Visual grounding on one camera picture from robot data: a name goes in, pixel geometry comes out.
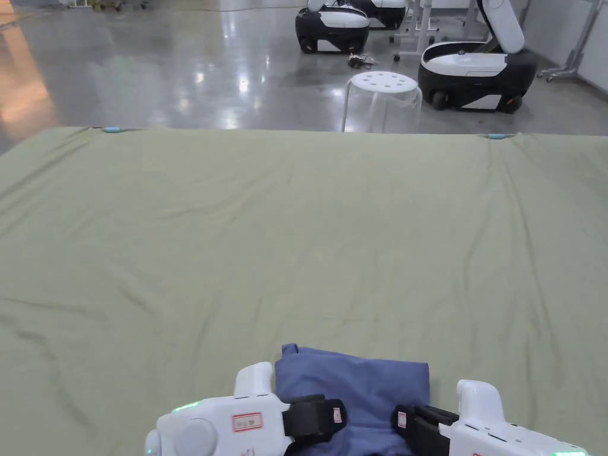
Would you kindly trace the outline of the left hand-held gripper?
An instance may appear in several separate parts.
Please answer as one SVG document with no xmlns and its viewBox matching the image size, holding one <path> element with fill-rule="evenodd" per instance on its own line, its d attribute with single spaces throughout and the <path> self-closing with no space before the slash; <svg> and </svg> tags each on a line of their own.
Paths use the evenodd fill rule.
<svg viewBox="0 0 608 456">
<path fill-rule="evenodd" d="M 270 362 L 247 366 L 232 395 L 160 416 L 145 438 L 145 455 L 285 455 L 297 441 L 346 427 L 341 400 L 313 395 L 284 402 L 272 391 L 273 375 Z"/>
</svg>

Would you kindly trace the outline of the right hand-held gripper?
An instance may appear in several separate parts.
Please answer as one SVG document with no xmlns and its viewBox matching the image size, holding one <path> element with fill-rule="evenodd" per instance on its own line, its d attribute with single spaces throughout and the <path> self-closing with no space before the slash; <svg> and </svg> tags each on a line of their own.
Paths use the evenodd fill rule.
<svg viewBox="0 0 608 456">
<path fill-rule="evenodd" d="M 588 455 L 572 443 L 506 420 L 498 389 L 462 379 L 458 413 L 432 406 L 397 405 L 391 427 L 416 455 Z"/>
</svg>

